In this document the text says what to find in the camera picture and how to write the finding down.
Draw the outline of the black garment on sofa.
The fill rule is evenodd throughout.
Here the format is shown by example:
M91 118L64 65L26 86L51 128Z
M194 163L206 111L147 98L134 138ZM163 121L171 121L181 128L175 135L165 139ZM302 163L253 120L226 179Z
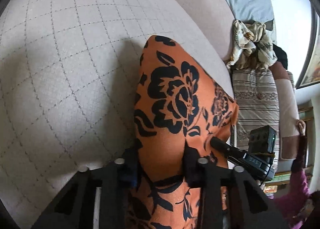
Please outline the black garment on sofa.
M288 60L287 60L287 54L286 52L277 46L276 44L273 44L273 51L277 56L277 61L282 64L282 66L287 70L288 67Z

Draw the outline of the cream patterned crumpled cloth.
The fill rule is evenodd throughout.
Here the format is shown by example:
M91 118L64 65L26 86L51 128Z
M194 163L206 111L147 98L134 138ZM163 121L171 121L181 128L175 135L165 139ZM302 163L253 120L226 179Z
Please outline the cream patterned crumpled cloth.
M268 69L277 61L266 25L260 22L233 22L233 47L226 66L229 70Z

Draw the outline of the person in magenta top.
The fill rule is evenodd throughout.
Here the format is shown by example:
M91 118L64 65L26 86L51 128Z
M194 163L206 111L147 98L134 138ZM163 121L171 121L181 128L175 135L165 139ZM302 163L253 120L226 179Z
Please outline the person in magenta top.
M291 166L290 189L286 195L273 200L280 210L289 228L315 228L319 218L319 191L310 192L307 177L303 169L306 155L306 124L297 121L299 145L296 159Z

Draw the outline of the striped beige cushion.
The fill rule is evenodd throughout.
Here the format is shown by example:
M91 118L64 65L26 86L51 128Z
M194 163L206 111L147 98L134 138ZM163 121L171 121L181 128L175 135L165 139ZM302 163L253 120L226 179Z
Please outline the striped beige cushion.
M239 106L236 124L236 143L239 149L248 150L251 130L270 126L276 131L275 158L272 168L279 162L279 99L274 77L270 70L235 70L232 74L234 96Z

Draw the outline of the orange black floral blouse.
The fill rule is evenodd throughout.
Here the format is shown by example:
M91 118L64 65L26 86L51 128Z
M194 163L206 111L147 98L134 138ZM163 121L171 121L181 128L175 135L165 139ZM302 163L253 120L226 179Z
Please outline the orange black floral blouse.
M238 105L177 42L148 38L140 57L135 98L139 166L129 194L127 228L195 228L199 188L188 186L184 163L201 157L227 167L213 149L226 142L238 119Z

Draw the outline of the pink sofa backrest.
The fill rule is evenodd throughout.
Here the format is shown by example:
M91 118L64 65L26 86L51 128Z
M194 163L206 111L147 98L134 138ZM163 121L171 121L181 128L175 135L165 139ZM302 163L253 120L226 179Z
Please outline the pink sofa backrest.
M234 15L226 0L176 0L189 14L219 57L226 61L232 51Z

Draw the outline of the large framed painting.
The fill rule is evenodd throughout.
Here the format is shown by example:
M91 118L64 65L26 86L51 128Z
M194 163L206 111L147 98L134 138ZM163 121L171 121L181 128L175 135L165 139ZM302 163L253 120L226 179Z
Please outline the large framed painting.
M311 7L311 33L306 59L296 82L296 89L319 83L319 15Z

